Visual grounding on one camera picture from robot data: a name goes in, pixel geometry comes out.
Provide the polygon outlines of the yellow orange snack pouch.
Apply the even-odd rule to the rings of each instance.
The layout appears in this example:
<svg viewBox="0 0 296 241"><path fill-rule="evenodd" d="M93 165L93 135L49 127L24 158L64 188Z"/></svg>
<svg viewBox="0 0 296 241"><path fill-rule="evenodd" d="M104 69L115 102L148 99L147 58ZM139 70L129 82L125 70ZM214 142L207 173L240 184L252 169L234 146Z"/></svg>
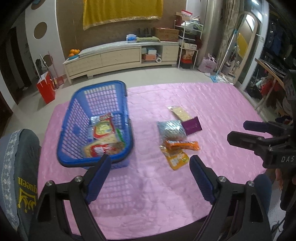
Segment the yellow orange snack pouch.
<svg viewBox="0 0 296 241"><path fill-rule="evenodd" d="M165 146L160 146L159 148L166 157L168 164L174 171L181 168L189 162L188 155L181 149L170 151Z"/></svg>

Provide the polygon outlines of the orange snack bar wrapper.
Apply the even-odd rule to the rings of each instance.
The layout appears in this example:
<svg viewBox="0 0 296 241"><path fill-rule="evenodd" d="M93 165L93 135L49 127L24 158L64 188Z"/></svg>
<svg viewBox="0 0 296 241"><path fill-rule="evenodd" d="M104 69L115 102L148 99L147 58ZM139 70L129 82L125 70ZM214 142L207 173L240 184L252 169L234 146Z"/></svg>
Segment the orange snack bar wrapper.
<svg viewBox="0 0 296 241"><path fill-rule="evenodd" d="M191 141L165 141L165 146L169 150L193 150L193 151L199 151L200 147L198 142L191 142Z"/></svg>

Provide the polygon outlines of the large cracker pack green ends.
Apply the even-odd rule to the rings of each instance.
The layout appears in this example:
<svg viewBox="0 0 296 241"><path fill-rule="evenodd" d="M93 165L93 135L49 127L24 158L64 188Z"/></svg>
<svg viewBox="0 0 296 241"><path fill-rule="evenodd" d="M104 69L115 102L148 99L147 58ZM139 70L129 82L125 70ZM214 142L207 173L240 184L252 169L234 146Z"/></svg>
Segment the large cracker pack green ends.
<svg viewBox="0 0 296 241"><path fill-rule="evenodd" d="M85 158L95 158L104 154L109 156L119 154L124 148L125 142L119 129L96 138L94 128L91 128L87 136L87 144L81 147L81 152Z"/></svg>

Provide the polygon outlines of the red silver snack bag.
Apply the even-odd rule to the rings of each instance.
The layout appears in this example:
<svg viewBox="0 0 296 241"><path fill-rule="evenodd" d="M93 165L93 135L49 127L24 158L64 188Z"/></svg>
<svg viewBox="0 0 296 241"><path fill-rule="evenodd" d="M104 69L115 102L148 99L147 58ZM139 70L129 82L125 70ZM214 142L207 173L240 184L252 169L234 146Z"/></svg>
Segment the red silver snack bag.
<svg viewBox="0 0 296 241"><path fill-rule="evenodd" d="M115 127L112 121L111 113L93 116L91 118L91 124L93 126L93 137L96 139L100 139L115 133Z"/></svg>

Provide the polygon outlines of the purple snack packet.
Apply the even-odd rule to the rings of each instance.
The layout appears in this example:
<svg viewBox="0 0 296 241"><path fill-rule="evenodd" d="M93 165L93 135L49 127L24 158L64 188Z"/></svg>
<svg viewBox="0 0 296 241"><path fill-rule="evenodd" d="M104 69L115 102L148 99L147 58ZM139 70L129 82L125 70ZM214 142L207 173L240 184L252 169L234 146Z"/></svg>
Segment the purple snack packet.
<svg viewBox="0 0 296 241"><path fill-rule="evenodd" d="M182 121L182 126L187 136L202 130L201 124L197 116L193 119Z"/></svg>

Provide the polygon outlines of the grey embroidered cushion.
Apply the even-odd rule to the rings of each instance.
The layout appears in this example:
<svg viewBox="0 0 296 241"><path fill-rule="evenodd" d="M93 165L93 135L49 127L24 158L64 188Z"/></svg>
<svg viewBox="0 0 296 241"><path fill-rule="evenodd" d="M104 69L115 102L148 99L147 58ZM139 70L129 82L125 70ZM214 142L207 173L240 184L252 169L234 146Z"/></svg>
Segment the grey embroidered cushion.
<svg viewBox="0 0 296 241"><path fill-rule="evenodd" d="M38 200L40 141L28 129L1 137L1 211L21 240L28 240Z"/></svg>

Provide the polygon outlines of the standing mirror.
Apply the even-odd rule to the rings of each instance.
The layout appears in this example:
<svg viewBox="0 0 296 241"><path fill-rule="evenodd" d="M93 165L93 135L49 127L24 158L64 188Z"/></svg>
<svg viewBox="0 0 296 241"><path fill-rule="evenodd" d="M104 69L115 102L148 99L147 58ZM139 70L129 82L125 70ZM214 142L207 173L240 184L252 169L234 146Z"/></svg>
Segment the standing mirror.
<svg viewBox="0 0 296 241"><path fill-rule="evenodd" d="M243 11L238 15L236 25L228 41L218 74L227 82L236 84L249 58L258 30L257 17Z"/></svg>

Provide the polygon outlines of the pink quilted table cloth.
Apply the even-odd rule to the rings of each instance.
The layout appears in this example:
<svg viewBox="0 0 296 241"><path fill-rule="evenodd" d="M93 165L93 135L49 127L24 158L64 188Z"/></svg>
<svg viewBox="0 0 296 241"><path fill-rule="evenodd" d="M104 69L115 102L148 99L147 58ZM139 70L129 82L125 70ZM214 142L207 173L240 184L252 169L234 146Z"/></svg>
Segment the pink quilted table cloth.
<svg viewBox="0 0 296 241"><path fill-rule="evenodd" d="M206 166L230 181L245 183L264 172L261 159L227 142L231 131L261 116L233 85L173 83L129 88L124 92L134 145L127 166L109 173L90 210L109 240L145 237L189 225L205 217L210 203L188 165L173 170L161 152L157 123L170 121L170 106L196 116L202 129L189 136Z"/></svg>

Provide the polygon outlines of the small clear cracker packet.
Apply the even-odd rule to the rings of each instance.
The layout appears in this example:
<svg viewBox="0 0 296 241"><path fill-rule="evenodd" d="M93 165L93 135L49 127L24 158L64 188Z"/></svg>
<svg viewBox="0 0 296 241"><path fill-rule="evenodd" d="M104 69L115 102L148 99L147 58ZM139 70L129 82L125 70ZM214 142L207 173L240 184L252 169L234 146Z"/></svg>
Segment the small clear cracker packet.
<svg viewBox="0 0 296 241"><path fill-rule="evenodd" d="M180 106L169 106L168 109L174 114L174 116L180 121L189 121L192 117Z"/></svg>

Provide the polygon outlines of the silver blue snack packet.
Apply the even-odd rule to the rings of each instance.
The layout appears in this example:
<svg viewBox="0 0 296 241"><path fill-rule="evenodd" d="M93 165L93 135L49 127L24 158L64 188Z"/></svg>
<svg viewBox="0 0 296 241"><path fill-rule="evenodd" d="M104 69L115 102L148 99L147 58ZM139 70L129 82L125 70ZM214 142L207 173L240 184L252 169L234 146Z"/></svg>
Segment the silver blue snack packet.
<svg viewBox="0 0 296 241"><path fill-rule="evenodd" d="M161 143L164 141L183 141L187 138L180 120L158 121L157 127Z"/></svg>

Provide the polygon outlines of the pink shopping bag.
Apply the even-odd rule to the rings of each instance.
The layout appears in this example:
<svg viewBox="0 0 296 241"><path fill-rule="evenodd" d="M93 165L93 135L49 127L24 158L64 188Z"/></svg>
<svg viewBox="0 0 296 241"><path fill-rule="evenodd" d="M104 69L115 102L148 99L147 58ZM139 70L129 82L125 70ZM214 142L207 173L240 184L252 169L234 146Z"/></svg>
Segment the pink shopping bag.
<svg viewBox="0 0 296 241"><path fill-rule="evenodd" d="M201 64L198 66L198 70L203 73L212 74L217 67L217 62L215 58L208 54L206 57L203 58Z"/></svg>

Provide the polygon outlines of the blue plastic basket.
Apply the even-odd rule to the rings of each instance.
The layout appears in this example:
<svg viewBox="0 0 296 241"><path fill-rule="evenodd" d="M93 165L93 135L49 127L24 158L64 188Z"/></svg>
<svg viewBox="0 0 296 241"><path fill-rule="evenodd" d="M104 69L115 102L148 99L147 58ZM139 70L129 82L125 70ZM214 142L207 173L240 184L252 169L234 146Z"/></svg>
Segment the blue plastic basket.
<svg viewBox="0 0 296 241"><path fill-rule="evenodd" d="M115 134L125 145L118 154L110 156L112 167L128 165L133 134L127 106L127 88L124 82L113 80L82 87L73 94L57 147L57 159L62 166L87 169L98 161L97 157L87 157L83 149L98 139L95 125L101 116L107 114L111 115Z"/></svg>

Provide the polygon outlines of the white metal shelf rack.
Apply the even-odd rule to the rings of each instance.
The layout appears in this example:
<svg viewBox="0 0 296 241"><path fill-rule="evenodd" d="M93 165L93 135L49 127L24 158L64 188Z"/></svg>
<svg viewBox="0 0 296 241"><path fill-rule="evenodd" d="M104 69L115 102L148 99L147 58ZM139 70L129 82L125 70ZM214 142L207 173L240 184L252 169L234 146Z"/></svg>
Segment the white metal shelf rack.
<svg viewBox="0 0 296 241"><path fill-rule="evenodd" d="M198 18L176 16L174 29L178 30L178 68L195 68L202 46L204 25Z"/></svg>

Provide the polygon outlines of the red paper bag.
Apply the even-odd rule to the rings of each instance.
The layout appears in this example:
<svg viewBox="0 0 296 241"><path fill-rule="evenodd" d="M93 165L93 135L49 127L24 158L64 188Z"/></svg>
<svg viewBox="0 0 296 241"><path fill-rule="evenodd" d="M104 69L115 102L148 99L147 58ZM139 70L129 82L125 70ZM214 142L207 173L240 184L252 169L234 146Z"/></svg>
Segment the red paper bag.
<svg viewBox="0 0 296 241"><path fill-rule="evenodd" d="M36 87L46 104L55 99L55 87L48 71L41 75Z"/></svg>

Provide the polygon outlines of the brown cardboard box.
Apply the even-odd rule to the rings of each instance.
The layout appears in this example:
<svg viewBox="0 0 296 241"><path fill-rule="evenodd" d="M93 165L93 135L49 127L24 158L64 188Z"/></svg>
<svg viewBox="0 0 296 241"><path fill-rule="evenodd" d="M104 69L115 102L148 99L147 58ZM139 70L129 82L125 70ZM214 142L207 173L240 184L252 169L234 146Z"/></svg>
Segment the brown cardboard box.
<svg viewBox="0 0 296 241"><path fill-rule="evenodd" d="M154 36L161 41L177 42L179 38L179 30L169 28L154 28Z"/></svg>

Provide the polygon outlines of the green folded cloth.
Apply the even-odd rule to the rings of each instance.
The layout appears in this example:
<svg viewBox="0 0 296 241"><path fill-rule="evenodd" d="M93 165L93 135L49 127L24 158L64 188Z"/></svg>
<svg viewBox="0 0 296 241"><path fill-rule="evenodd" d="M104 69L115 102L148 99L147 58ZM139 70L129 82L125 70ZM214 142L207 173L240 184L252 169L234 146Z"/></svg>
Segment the green folded cloth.
<svg viewBox="0 0 296 241"><path fill-rule="evenodd" d="M137 37L136 39L137 43L143 43L143 42L160 42L160 39L152 36L152 37Z"/></svg>

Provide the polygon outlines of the beige TV cabinet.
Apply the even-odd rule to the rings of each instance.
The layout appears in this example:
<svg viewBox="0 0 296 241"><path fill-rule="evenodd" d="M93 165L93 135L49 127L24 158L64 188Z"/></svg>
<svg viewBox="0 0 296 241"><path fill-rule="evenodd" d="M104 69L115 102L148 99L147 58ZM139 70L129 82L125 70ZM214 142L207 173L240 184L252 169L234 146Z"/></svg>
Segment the beige TV cabinet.
<svg viewBox="0 0 296 241"><path fill-rule="evenodd" d="M84 49L63 66L71 82L78 77L92 78L118 70L176 65L179 49L177 42L114 42Z"/></svg>

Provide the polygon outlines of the blue tissue box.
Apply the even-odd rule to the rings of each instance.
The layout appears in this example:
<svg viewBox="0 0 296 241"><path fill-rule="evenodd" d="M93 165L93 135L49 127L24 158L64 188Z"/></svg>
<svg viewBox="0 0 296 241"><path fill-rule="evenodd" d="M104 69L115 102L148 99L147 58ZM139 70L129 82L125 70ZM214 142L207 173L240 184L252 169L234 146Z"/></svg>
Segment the blue tissue box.
<svg viewBox="0 0 296 241"><path fill-rule="evenodd" d="M137 35L135 35L135 34L127 34L126 35L126 41L128 43L130 43L130 42L136 42L137 41Z"/></svg>

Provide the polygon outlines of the oranges on blue plate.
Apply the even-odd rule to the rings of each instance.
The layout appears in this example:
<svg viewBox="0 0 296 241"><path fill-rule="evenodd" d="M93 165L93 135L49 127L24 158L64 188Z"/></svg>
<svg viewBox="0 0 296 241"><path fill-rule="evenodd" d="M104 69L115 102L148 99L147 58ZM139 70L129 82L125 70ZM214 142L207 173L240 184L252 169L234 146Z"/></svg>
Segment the oranges on blue plate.
<svg viewBox="0 0 296 241"><path fill-rule="evenodd" d="M74 58L77 58L78 55L79 55L79 53L80 53L80 50L79 49L71 49L69 51L68 59L69 60L72 60Z"/></svg>

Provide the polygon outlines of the yellow hanging cloth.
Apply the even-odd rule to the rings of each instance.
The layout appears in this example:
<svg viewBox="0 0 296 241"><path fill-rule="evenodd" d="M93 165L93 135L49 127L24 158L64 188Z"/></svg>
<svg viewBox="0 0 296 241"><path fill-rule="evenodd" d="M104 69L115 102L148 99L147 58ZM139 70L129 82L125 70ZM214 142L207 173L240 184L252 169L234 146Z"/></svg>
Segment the yellow hanging cloth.
<svg viewBox="0 0 296 241"><path fill-rule="evenodd" d="M84 1L83 29L124 21L159 20L164 2L156 1Z"/></svg>

